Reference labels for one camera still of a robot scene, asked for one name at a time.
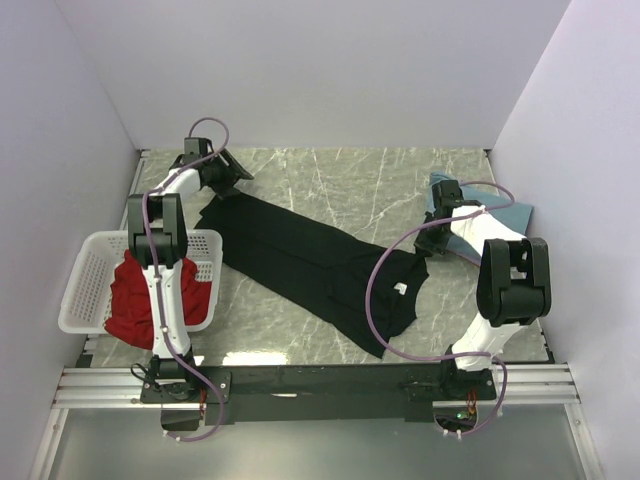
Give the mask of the black t shirt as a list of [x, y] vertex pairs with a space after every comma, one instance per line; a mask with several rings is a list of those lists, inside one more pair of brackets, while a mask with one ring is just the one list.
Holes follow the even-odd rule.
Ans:
[[379, 265], [382, 247], [246, 194], [214, 198], [200, 215], [197, 228], [221, 235], [227, 266], [377, 358], [417, 317], [428, 278], [421, 256], [395, 250]]

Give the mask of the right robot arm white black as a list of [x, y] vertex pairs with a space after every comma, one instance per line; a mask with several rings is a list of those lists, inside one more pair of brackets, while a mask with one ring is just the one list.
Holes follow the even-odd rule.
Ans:
[[489, 368], [514, 334], [549, 313], [549, 249], [543, 239], [525, 237], [496, 218], [490, 207], [467, 199], [456, 180], [435, 183], [431, 194], [432, 209], [425, 215], [430, 226], [417, 235], [416, 252], [442, 255], [458, 237], [480, 257], [478, 313], [451, 346], [456, 364], [438, 377], [442, 393], [460, 399], [474, 386], [472, 372]]

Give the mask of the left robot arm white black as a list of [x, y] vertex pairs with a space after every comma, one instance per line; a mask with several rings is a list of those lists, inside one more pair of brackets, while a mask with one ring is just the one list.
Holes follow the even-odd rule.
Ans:
[[151, 305], [150, 370], [165, 379], [164, 389], [176, 401], [193, 399], [200, 388], [181, 293], [189, 240], [183, 202], [204, 188], [222, 200], [236, 196], [236, 183], [252, 178], [225, 147], [216, 150], [210, 139], [188, 136], [165, 179], [127, 200], [128, 249], [142, 269]]

